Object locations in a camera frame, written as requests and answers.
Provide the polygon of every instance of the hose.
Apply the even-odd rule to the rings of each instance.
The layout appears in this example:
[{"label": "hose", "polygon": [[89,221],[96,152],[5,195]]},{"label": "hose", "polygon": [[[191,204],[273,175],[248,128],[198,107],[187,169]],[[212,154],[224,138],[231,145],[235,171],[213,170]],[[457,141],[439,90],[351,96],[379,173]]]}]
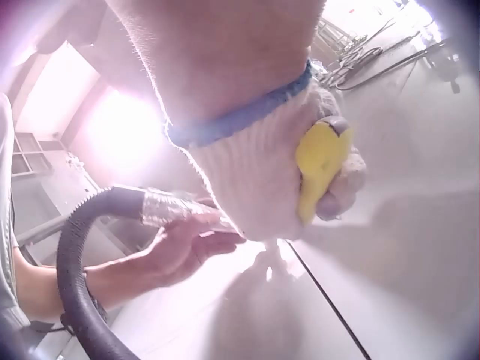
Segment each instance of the hose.
[{"label": "hose", "polygon": [[57,282],[65,315],[93,360],[137,360],[108,328],[88,293],[82,254],[94,221],[102,215],[142,220],[144,191],[114,187],[84,201],[65,223],[57,251]]},{"label": "hose", "polygon": [[[108,328],[85,284],[82,254],[85,240],[99,216],[126,217],[144,225],[165,223],[192,213],[220,212],[192,200],[179,199],[155,189],[113,187],[81,203],[65,222],[57,250],[57,283],[63,315],[92,360],[138,359]],[[235,232],[226,218],[213,231]]]},{"label": "hose", "polygon": [[358,84],[355,84],[355,85],[352,85],[352,86],[349,86],[349,87],[341,87],[341,85],[343,85],[347,82],[347,79],[345,79],[343,82],[336,84],[335,88],[337,90],[340,90],[340,91],[347,91],[347,90],[353,90],[353,89],[355,89],[357,87],[360,87],[360,86],[364,86],[364,85],[368,84],[369,82],[371,82],[371,81],[379,78],[380,76],[384,75],[385,73],[387,73],[387,72],[389,72],[393,69],[396,69],[399,66],[406,65],[407,63],[409,63],[411,61],[414,61],[416,59],[424,57],[428,53],[440,50],[445,44],[447,44],[447,42],[448,42],[448,39],[442,40],[441,42],[433,44],[433,45],[429,46],[428,48],[426,48],[424,50],[420,50],[420,51],[416,52],[415,54],[407,56],[406,58],[396,62],[393,65],[390,65],[386,69],[383,69],[382,71],[376,73],[375,75],[369,77],[368,79],[365,79],[364,81],[362,81]]}]

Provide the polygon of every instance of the metal bar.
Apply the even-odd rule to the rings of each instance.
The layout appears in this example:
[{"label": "metal bar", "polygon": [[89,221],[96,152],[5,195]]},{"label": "metal bar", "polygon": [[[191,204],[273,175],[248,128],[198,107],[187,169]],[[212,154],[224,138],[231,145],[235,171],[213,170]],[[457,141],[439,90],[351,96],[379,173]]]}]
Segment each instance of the metal bar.
[{"label": "metal bar", "polygon": [[59,232],[68,216],[62,215],[17,236],[19,246],[33,245]]},{"label": "metal bar", "polygon": [[40,261],[38,261],[33,255],[32,253],[29,251],[29,249],[26,247],[26,246],[21,246],[20,247],[20,252],[22,253],[22,255],[24,256],[24,258],[32,265],[35,265],[35,266],[42,266],[42,264],[40,263]]}]

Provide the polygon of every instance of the metal railing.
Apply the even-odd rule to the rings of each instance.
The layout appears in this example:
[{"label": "metal railing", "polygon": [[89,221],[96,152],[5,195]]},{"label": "metal railing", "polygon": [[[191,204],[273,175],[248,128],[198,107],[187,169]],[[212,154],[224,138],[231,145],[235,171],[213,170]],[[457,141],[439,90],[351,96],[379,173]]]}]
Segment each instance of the metal railing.
[{"label": "metal railing", "polygon": [[59,232],[68,216],[58,216],[17,236],[18,246],[34,245]]}]

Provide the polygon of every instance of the cable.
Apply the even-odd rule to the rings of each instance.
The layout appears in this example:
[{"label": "cable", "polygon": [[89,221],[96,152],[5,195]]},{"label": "cable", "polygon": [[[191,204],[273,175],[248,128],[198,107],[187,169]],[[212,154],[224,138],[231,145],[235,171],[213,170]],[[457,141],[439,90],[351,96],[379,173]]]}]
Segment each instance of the cable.
[{"label": "cable", "polygon": [[13,193],[12,190],[10,190],[10,212],[12,214],[12,229],[15,232],[15,203],[13,202]]},{"label": "cable", "polygon": [[424,57],[427,53],[430,53],[432,51],[438,51],[440,50],[445,44],[447,44],[448,42],[448,39],[445,39],[445,40],[442,40],[441,42],[439,43],[436,43],[436,44],[433,44],[431,46],[429,46],[428,48],[424,49],[424,50],[420,50],[418,52],[416,52],[415,54],[412,54],[410,56],[407,56],[406,58],[396,62],[395,64],[393,65],[390,65],[389,67],[387,67],[386,69],[383,69],[382,71],[378,72],[377,74],[369,77],[368,79],[358,83],[358,84],[355,84],[355,85],[352,85],[350,87],[339,87],[338,84],[335,85],[335,88],[337,90],[340,90],[340,91],[347,91],[347,90],[353,90],[357,87],[360,87],[360,86],[363,86],[365,84],[368,84],[369,82],[371,82],[372,80],[382,76],[383,74],[399,67],[399,66],[402,66],[402,65],[406,65],[407,63],[409,63],[410,61],[412,60],[417,60],[419,58],[422,58]]},{"label": "cable", "polygon": [[318,282],[318,280],[315,278],[315,276],[313,275],[313,273],[311,272],[310,268],[307,266],[307,264],[303,261],[303,259],[300,257],[299,253],[295,250],[295,247],[292,245],[292,243],[290,241],[287,241],[287,244],[289,245],[289,247],[292,249],[293,253],[295,254],[295,256],[297,257],[297,259],[300,261],[300,263],[303,265],[303,267],[305,268],[305,270],[307,271],[307,274],[310,276],[310,278],[313,280],[313,282],[315,283],[315,285],[317,286],[317,288],[320,290],[320,292],[322,293],[323,297],[325,298],[325,300],[328,302],[328,305],[330,305],[330,308],[332,308],[333,312],[335,313],[335,315],[337,316],[337,318],[340,320],[340,322],[342,323],[343,327],[345,328],[345,330],[348,332],[348,334],[350,335],[350,337],[352,338],[353,342],[355,343],[355,345],[357,345],[358,349],[360,350],[360,352],[362,353],[363,357],[365,358],[365,360],[372,360],[372,358],[370,357],[369,353],[367,352],[367,350],[363,347],[362,343],[360,342],[360,340],[358,339],[358,337],[355,335],[355,333],[353,332],[352,328],[350,327],[350,325],[347,323],[347,321],[345,320],[345,318],[342,316],[342,314],[340,313],[340,311],[338,310],[338,308],[335,306],[335,304],[333,304],[333,301],[330,299],[330,297],[328,296],[328,294],[326,293],[325,289],[322,287],[322,285],[320,285],[320,283]]}]

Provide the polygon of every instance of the white wall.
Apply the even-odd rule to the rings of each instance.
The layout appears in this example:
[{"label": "white wall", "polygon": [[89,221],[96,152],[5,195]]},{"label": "white wall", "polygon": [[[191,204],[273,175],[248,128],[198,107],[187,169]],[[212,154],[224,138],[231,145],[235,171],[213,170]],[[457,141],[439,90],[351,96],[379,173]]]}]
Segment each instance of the white wall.
[{"label": "white wall", "polygon": [[[40,56],[37,61],[44,62],[44,58]],[[14,112],[15,130],[50,140],[54,133],[63,134],[99,75],[68,43],[54,52],[40,70],[24,106],[18,114]]]}]

